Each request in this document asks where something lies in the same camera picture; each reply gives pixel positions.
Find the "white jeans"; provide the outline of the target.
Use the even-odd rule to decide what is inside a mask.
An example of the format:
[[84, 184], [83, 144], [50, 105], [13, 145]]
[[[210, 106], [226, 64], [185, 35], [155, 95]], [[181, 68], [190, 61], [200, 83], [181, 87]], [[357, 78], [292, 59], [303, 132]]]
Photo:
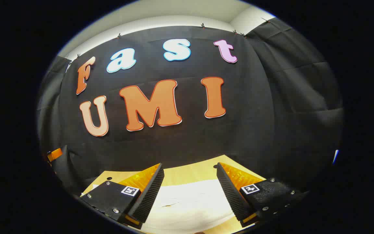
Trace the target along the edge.
[[151, 234], [193, 234], [233, 218], [218, 180], [160, 188], [141, 231]]

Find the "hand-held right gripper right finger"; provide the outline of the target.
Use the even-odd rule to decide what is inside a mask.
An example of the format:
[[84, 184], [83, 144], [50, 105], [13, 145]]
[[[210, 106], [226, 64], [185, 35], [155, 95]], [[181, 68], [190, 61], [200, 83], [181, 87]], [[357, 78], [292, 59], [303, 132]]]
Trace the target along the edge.
[[217, 163], [217, 178], [243, 228], [272, 222], [309, 194], [277, 178], [261, 179], [221, 162]]

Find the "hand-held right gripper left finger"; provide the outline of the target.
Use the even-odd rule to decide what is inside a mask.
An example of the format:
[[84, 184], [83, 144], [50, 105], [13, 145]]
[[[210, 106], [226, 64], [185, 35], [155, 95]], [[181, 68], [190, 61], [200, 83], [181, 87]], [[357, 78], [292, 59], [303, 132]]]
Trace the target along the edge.
[[158, 163], [121, 182], [106, 180], [79, 199], [114, 222], [140, 229], [150, 215], [164, 177], [162, 163]]

